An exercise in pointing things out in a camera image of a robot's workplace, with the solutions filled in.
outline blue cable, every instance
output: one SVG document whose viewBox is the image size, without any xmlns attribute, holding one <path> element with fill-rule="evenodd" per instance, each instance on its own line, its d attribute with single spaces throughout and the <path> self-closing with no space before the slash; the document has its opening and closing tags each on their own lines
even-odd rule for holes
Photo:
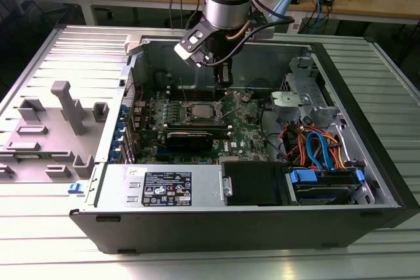
<svg viewBox="0 0 420 280">
<path fill-rule="evenodd" d="M 331 161 L 331 158 L 328 155 L 328 145 L 327 142 L 325 140 L 325 138 L 322 136 L 322 134 L 318 131 L 312 131 L 307 137 L 306 137 L 306 150 L 308 152 L 308 156 L 309 159 L 312 160 L 312 162 L 315 163 L 315 165 L 318 167 L 318 170 L 322 170 L 322 165 L 321 163 L 315 158 L 314 154 L 312 153 L 312 147 L 310 145 L 310 141 L 313 137 L 318 137 L 321 141 L 321 146 L 322 146 L 322 154 L 324 155 L 324 161 L 325 161 L 325 166 L 327 167 L 327 169 L 329 170 L 335 170 L 335 167 L 333 165 L 333 162 Z"/>
<path fill-rule="evenodd" d="M 312 27 L 312 30 L 310 31 L 309 34 L 313 34 L 315 33 L 316 29 L 318 29 L 318 26 L 320 24 L 320 18 L 321 18 L 321 3 L 320 0 L 316 0 L 316 3 L 318 5 L 318 16 L 316 17 L 316 22 L 315 25 Z"/>
</svg>

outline motherboard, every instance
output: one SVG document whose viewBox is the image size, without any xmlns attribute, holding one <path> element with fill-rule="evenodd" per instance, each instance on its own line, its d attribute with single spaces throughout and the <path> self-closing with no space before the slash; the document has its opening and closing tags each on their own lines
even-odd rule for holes
<svg viewBox="0 0 420 280">
<path fill-rule="evenodd" d="M 261 100 L 252 92 L 176 90 L 137 102 L 139 164 L 267 161 L 259 128 Z"/>
</svg>

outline slotted metal surface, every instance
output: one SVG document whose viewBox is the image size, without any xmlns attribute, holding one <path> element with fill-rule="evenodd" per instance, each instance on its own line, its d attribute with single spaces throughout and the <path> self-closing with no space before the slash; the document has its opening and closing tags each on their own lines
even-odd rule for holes
<svg viewBox="0 0 420 280">
<path fill-rule="evenodd" d="M 86 104 L 107 98 L 108 94 L 97 89 L 112 89 L 117 84 L 117 65 L 125 63 L 123 42 L 133 32 L 139 30 L 68 27 L 52 41 L 35 75 L 27 78 L 30 85 L 24 85 L 21 92 L 43 94 L 43 89 L 35 88 L 48 90 L 51 80 L 64 78 L 72 70 L 83 78 L 71 81 L 73 97 Z M 324 44 L 420 201 L 420 107 L 416 92 L 410 90 L 400 72 L 386 62 L 374 44 L 362 38 L 278 35 L 275 39 Z M 70 56 L 77 58 L 72 62 L 91 64 L 81 66 L 81 70 L 75 65 L 62 68 L 49 63 L 68 61 Z M 95 97 L 84 94 L 88 87 L 96 91 Z M 1 118 L 4 115 L 19 117 L 10 106 Z M 2 129 L 11 128 L 3 123 Z M 4 138 L 0 134 L 0 143 Z M 414 279 L 420 275 L 420 216 L 396 229 L 371 232 L 346 249 L 111 256 L 98 252 L 68 218 L 68 210 L 81 205 L 83 198 L 69 196 L 67 189 L 67 184 L 0 185 L 0 264 L 7 265 L 0 266 L 2 278 Z"/>
</svg>

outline yellow wire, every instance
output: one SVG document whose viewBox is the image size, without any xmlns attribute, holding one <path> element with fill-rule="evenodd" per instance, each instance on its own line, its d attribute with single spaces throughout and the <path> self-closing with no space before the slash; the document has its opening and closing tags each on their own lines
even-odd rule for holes
<svg viewBox="0 0 420 280">
<path fill-rule="evenodd" d="M 338 141 L 336 141 L 336 139 L 334 139 L 333 137 L 331 137 L 329 134 L 322 134 L 322 136 L 327 137 L 328 139 L 331 139 L 336 144 L 339 143 Z M 346 167 L 344 166 L 343 159 L 341 158 L 341 146 L 339 146 L 339 160 L 340 160 L 341 167 L 345 169 Z"/>
<path fill-rule="evenodd" d="M 345 169 L 346 167 L 344 166 L 343 159 L 341 159 L 341 147 L 339 147 L 339 160 L 340 160 L 340 164 L 341 164 L 342 168 Z"/>
</svg>

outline power supply label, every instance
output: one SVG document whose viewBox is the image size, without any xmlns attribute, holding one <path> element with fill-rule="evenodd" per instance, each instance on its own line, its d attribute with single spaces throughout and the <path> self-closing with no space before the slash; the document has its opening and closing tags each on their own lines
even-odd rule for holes
<svg viewBox="0 0 420 280">
<path fill-rule="evenodd" d="M 145 207 L 190 206 L 191 172 L 147 172 L 142 204 Z"/>
</svg>

